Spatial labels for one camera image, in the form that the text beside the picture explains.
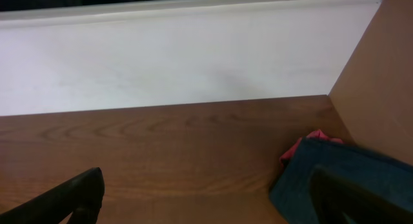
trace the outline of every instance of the fabric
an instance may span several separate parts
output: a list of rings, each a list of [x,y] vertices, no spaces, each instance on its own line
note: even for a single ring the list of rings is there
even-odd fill
[[[325,135],[321,130],[316,130],[311,132],[307,137],[313,137],[316,139],[321,139],[325,141],[333,141],[336,143],[344,143],[341,139],[338,138],[329,138],[327,135]],[[288,162],[291,160],[292,156],[294,156],[294,153],[296,153],[297,147],[299,143],[301,142],[302,137],[299,138],[288,151],[286,151],[280,158],[279,158],[279,163],[283,168],[285,168],[288,164]]]
[[[308,191],[315,167],[413,212],[413,167],[362,148],[304,138],[270,192],[271,202],[290,224],[318,223]]]

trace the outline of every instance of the wood grain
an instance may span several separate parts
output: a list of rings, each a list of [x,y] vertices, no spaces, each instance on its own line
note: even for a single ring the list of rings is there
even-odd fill
[[[383,0],[330,96],[354,140],[413,165],[413,0]]]
[[[351,141],[327,96],[0,117],[0,212],[101,167],[99,223],[284,223],[277,159],[318,128]]]

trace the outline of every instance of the cloth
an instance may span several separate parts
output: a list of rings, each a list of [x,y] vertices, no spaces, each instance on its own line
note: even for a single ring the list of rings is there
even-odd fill
[[[321,130],[316,130],[311,132],[307,137],[313,137],[316,139],[321,139],[325,141],[333,141],[336,143],[344,143],[341,139],[338,138],[329,138],[327,135],[325,135]],[[279,158],[279,163],[281,164],[282,168],[285,168],[288,165],[288,162],[290,162],[292,156],[294,156],[294,153],[296,153],[297,147],[299,143],[301,142],[303,138],[299,138],[288,151],[286,151],[280,158]]]
[[[270,201],[289,224],[318,223],[309,192],[315,167],[413,212],[412,166],[363,148],[303,138],[270,192]]]

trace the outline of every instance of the white panel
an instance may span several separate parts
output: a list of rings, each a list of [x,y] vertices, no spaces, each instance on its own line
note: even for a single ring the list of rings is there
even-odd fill
[[[378,1],[138,11],[77,17],[103,19],[69,25],[62,24],[73,17],[61,17],[59,25],[3,23],[0,115],[327,94]]]

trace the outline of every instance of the black object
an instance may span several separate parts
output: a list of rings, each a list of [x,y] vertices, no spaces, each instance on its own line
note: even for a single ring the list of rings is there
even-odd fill
[[[310,195],[320,224],[344,224],[349,217],[359,224],[413,223],[413,213],[345,179],[315,168]]]
[[[40,196],[0,215],[0,223],[94,224],[102,207],[105,183],[100,168],[91,168]]]

